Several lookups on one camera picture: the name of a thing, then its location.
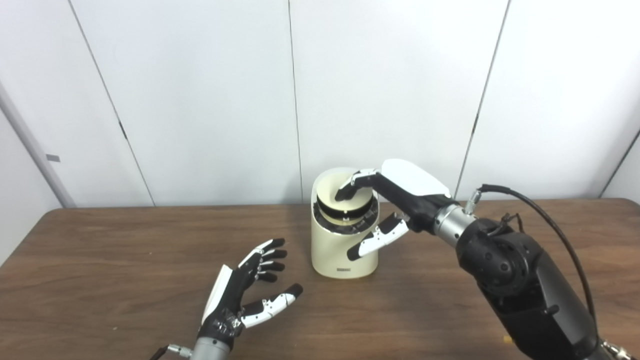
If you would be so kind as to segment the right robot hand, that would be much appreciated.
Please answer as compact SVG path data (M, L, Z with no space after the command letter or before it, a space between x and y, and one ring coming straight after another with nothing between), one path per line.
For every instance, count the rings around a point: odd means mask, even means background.
M338 187L334 200L352 199L363 188L381 195L400 213L387 216L347 251L347 259L352 262L388 246L409 231L434 235L438 216L460 206L444 183L404 159L387 159L379 169L355 172Z

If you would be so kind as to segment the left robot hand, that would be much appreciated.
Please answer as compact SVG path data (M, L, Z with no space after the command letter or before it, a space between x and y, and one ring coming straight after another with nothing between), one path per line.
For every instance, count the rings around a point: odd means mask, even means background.
M223 264L206 301L196 336L192 360L223 360L234 349L244 330L263 324L290 307L303 293L300 284L270 297L243 303L243 297L257 281L275 283L279 262L288 252L284 238L272 238L254 247L234 267Z

